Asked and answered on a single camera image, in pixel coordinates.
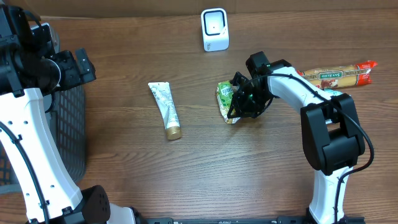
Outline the teal white packet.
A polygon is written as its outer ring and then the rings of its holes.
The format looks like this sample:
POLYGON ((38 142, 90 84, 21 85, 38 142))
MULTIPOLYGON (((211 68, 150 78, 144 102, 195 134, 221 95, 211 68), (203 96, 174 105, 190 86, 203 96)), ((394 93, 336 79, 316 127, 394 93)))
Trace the teal white packet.
POLYGON ((332 90, 332 89, 324 89, 320 93, 320 96, 327 100, 330 100, 332 96, 340 96, 340 95, 347 95, 347 93, 343 93, 341 91, 332 90))

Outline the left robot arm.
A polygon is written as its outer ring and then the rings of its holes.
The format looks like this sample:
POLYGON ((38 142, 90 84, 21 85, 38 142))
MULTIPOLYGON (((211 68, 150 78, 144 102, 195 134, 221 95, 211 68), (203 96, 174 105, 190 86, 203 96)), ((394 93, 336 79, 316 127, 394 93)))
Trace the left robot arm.
POLYGON ((108 200, 100 185, 81 190, 60 157, 45 117, 44 96, 95 80, 84 49, 56 52, 50 27, 33 14, 1 6, 1 144, 24 194, 29 223, 128 223, 131 207, 108 200))

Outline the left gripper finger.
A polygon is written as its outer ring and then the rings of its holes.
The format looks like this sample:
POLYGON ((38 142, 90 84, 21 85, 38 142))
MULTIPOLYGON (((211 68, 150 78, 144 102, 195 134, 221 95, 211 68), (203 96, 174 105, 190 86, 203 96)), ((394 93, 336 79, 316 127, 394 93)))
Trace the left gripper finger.
POLYGON ((96 75, 95 75, 95 68, 84 68, 81 71, 81 82, 82 84, 92 82, 96 80, 96 75))
POLYGON ((76 50, 75 55, 77 65, 81 73, 88 73, 93 71, 93 64, 89 60, 86 50, 84 48, 76 50))

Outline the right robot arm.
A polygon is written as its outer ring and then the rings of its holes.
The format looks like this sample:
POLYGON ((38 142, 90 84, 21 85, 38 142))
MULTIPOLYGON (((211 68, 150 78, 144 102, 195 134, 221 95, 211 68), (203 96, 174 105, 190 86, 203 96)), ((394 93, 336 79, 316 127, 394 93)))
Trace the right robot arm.
POLYGON ((313 197, 303 223, 364 223, 343 211, 348 176, 364 154, 364 131, 356 107, 347 94, 332 95, 312 85, 286 60, 270 63, 264 52, 246 60, 247 78, 236 72, 229 119, 256 118, 275 98, 300 115, 302 147, 314 169, 313 197))

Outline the red spaghetti packet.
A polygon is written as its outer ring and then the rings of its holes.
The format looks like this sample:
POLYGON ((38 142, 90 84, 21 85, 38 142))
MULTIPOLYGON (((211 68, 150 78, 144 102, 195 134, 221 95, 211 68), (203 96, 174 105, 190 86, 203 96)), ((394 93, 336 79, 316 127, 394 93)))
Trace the red spaghetti packet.
POLYGON ((370 72, 378 63, 368 60, 354 65, 314 68, 297 73, 319 89, 336 89, 372 83, 370 72))

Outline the white tube gold cap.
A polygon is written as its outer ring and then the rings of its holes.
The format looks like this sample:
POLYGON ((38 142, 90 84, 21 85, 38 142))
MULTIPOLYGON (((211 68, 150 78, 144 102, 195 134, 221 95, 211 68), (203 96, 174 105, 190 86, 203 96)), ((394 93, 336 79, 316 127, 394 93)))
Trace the white tube gold cap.
POLYGON ((170 141, 180 139, 182 137, 182 131, 172 98, 170 83, 150 82, 148 86, 162 115, 167 139, 170 141))

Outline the green snack packet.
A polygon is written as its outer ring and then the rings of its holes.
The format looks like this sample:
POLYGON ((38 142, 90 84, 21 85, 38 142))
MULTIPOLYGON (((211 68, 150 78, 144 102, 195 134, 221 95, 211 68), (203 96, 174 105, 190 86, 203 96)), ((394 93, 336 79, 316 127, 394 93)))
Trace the green snack packet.
POLYGON ((228 118, 228 111, 231 106, 234 88, 230 81, 219 82, 216 87, 216 99, 219 104, 220 113, 227 124, 236 123, 239 118, 228 118))

